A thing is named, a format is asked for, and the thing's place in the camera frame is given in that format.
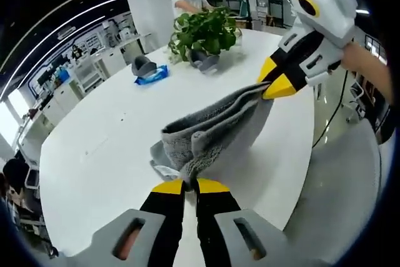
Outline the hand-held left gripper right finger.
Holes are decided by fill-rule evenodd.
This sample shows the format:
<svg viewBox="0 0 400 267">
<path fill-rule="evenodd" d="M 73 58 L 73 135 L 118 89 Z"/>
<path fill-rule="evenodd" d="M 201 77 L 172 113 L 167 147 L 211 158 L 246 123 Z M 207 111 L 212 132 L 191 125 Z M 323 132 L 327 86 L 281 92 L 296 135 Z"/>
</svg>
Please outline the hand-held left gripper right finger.
<svg viewBox="0 0 400 267">
<path fill-rule="evenodd" d="M 206 266 L 315 266 L 294 251 L 282 231 L 251 209 L 241 209 L 229 188 L 199 178 L 197 236 Z"/>
</svg>

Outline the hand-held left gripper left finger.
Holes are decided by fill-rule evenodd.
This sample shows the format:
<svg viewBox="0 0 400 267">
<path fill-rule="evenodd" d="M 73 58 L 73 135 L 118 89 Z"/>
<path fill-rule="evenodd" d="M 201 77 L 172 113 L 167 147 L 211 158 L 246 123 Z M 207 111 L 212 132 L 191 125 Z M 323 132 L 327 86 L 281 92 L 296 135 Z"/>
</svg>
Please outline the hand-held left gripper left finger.
<svg viewBox="0 0 400 267">
<path fill-rule="evenodd" d="M 183 180 L 164 182 L 92 237 L 75 266 L 172 266 L 183 232 Z"/>
</svg>

